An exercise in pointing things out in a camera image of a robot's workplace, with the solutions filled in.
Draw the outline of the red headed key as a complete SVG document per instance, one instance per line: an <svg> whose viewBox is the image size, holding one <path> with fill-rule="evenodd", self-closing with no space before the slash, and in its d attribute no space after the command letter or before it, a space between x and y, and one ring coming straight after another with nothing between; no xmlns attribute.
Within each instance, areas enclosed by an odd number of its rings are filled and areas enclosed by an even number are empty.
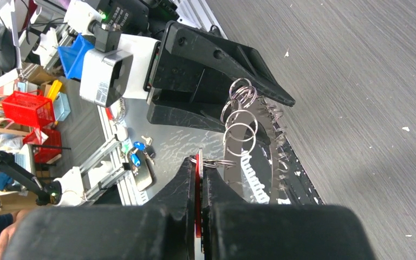
<svg viewBox="0 0 416 260"><path fill-rule="evenodd" d="M194 219L194 231L195 237L200 240L200 252L204 253L204 244L203 244L203 210L202 210L202 195L203 195L203 149L199 148L198 152L194 155L195 159L195 219Z"/></svg>

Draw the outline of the metal disc with keyrings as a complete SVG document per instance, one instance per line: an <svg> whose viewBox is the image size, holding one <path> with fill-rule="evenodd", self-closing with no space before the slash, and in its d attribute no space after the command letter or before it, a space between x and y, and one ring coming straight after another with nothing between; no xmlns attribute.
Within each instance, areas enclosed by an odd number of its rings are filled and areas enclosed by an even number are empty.
<svg viewBox="0 0 416 260"><path fill-rule="evenodd" d="M289 166L282 146L285 129L278 124L283 111L267 102L252 82L235 80L222 108L223 156L205 159L198 151L193 161L203 175L221 168L225 181L246 200L259 204L288 204L285 174Z"/></svg>

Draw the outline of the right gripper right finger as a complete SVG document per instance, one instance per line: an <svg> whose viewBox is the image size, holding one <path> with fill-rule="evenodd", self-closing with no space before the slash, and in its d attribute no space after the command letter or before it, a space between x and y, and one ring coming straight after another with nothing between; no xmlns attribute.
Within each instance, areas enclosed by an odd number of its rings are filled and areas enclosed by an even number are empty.
<svg viewBox="0 0 416 260"><path fill-rule="evenodd" d="M207 259L374 259L365 230L337 205L247 203L214 168L203 173Z"/></svg>

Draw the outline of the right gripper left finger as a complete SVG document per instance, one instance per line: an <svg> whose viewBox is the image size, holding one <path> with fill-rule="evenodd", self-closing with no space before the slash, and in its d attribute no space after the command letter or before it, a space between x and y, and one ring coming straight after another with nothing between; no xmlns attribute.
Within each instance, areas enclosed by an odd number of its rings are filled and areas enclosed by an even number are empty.
<svg viewBox="0 0 416 260"><path fill-rule="evenodd" d="M28 214L4 259L192 259L194 163L141 206L42 207Z"/></svg>

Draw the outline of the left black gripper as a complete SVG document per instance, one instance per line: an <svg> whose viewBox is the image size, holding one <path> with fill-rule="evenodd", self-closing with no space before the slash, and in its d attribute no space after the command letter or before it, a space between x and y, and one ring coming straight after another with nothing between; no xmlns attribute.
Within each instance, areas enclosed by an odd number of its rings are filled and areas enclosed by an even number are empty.
<svg viewBox="0 0 416 260"><path fill-rule="evenodd" d="M229 85L239 78L250 80L259 94L282 105L292 107L296 103L276 81L258 50L212 32L169 22L151 73L147 120L154 125L223 133L225 142L268 146L271 138L255 111L257 102L227 101Z"/></svg>

